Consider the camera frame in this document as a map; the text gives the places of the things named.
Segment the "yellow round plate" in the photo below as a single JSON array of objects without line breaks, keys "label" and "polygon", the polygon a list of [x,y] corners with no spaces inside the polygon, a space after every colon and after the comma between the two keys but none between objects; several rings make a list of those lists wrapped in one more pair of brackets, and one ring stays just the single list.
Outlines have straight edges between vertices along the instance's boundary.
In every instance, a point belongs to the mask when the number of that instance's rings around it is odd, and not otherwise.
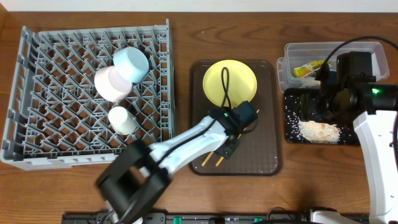
[{"label": "yellow round plate", "polygon": [[224,89],[221,81],[223,73],[224,84],[227,82],[227,74],[223,68],[229,71],[228,96],[231,107],[235,108],[244,101],[251,101],[257,91],[257,78],[245,63],[237,60],[222,60],[214,63],[205,72],[203,77],[203,90],[206,97],[216,106],[229,106],[224,100]]}]

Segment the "light blue bowl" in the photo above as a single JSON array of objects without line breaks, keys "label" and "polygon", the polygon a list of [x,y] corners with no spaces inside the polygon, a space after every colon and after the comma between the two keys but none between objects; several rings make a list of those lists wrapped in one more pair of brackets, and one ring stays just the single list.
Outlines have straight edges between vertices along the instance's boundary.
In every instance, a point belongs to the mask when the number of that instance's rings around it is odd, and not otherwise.
[{"label": "light blue bowl", "polygon": [[127,81],[139,83],[149,71],[149,61],[139,49],[126,47],[113,55],[117,72]]}]

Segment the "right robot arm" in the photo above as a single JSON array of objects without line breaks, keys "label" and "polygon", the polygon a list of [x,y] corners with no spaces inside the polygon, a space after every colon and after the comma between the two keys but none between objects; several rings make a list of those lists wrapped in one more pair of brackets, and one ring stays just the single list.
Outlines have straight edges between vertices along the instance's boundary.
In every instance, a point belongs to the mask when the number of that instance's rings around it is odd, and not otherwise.
[{"label": "right robot arm", "polygon": [[300,99],[300,119],[353,126],[365,162],[370,223],[397,223],[397,85],[377,83],[369,52],[341,54]]}]

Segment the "pink small bowl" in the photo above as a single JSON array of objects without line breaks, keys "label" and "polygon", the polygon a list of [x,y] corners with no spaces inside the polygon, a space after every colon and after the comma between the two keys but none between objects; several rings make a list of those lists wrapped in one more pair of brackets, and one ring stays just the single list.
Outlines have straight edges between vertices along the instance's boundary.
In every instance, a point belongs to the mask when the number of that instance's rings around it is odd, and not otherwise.
[{"label": "pink small bowl", "polygon": [[95,73],[94,83],[100,96],[113,103],[124,100],[132,90],[132,83],[125,80],[115,66],[99,69]]}]

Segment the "green orange snack wrapper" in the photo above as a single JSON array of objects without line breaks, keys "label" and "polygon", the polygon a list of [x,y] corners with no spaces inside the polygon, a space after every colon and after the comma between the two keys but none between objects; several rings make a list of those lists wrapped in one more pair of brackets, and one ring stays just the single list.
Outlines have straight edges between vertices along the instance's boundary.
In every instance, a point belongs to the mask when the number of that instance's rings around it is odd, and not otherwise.
[{"label": "green orange snack wrapper", "polygon": [[324,60],[316,60],[302,65],[301,67],[294,68],[294,75],[296,78],[314,77],[316,71],[321,69]]}]

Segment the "white paper cup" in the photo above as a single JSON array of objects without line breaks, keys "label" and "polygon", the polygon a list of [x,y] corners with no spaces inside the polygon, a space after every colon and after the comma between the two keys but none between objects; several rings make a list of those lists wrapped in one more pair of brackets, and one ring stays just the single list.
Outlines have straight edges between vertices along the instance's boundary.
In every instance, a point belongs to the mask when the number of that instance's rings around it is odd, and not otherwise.
[{"label": "white paper cup", "polygon": [[122,106],[112,108],[108,113],[108,119],[111,127],[120,135],[132,134],[137,128],[133,115]]}]

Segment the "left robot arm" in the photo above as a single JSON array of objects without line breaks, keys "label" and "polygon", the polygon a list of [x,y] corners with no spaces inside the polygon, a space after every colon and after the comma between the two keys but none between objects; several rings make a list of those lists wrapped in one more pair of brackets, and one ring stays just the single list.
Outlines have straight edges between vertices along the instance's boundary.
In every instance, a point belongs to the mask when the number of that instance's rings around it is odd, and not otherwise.
[{"label": "left robot arm", "polygon": [[215,108],[196,126],[167,141],[147,145],[136,140],[110,163],[96,186],[113,223],[135,223],[154,206],[171,177],[197,157],[217,152],[228,158],[238,137],[258,118],[248,101],[233,109]]}]

